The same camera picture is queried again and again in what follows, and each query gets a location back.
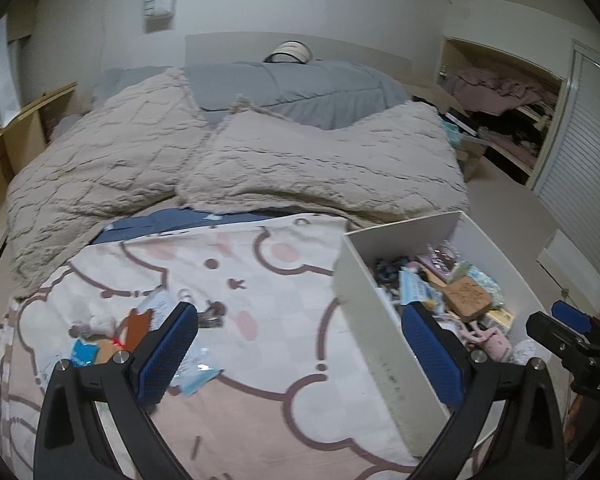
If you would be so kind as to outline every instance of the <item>silver screw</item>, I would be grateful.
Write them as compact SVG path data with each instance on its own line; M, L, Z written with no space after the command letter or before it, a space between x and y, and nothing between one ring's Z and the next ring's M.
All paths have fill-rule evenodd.
M56 370L60 370L61 372L64 372L69 367L70 364L71 364L71 361L69 361L69 359L60 359L56 363Z
M531 363L534 370L544 370L546 368L546 364L539 357L532 357L531 359L529 359L529 362Z
M487 354L485 354L482 350L474 350L471 352L471 359L474 363L483 363L487 360Z
M115 364L124 364L127 361L129 361L129 352L127 352L126 350L118 350L115 354L113 354L113 362L115 362Z

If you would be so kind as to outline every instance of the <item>floor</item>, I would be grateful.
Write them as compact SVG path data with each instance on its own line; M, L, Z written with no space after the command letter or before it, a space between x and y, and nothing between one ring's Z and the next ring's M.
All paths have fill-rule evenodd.
M516 266L541 303L549 308L560 299L560 287L536 262L557 229L544 206L526 187L515 183L485 158L468 183L471 217ZM0 322L12 290L9 248L0 260Z

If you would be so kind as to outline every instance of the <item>pink cheek spot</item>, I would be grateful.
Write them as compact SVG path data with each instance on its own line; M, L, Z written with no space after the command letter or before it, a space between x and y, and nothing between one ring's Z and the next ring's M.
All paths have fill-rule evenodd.
M178 254L176 245L161 241L150 242L144 250L156 260L174 260L176 254Z
M272 244L271 254L281 262L291 264L298 261L300 255L294 247L289 244Z
M258 324L253 316L247 311L243 310L235 317L232 317L234 323L237 325L240 334L247 341L253 341L258 337Z

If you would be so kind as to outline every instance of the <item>box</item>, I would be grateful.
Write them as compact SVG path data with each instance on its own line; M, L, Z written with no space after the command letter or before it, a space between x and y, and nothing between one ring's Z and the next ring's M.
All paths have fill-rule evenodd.
M464 213L450 212L371 227L344 235L333 275L334 292L365 356L384 402L404 443L414 456L424 456L450 413L436 397L429 380L400 328L400 319L379 293L367 265L376 258L414 256L448 239L460 255L490 275L502 288L506 309L515 316L510 338L526 339L528 316L544 311L538 298L506 256ZM541 348L540 357L551 354ZM496 402L477 445L496 429L504 402Z

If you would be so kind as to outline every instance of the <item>gray comforter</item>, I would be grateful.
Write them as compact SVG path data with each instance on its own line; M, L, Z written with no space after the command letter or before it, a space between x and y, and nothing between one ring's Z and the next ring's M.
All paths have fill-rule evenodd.
M163 72L145 66L104 72L94 88L94 106L128 86ZM300 124L323 130L346 128L371 114L408 100L394 79L367 66L344 61L194 64L183 69L198 106L216 126L238 95Z

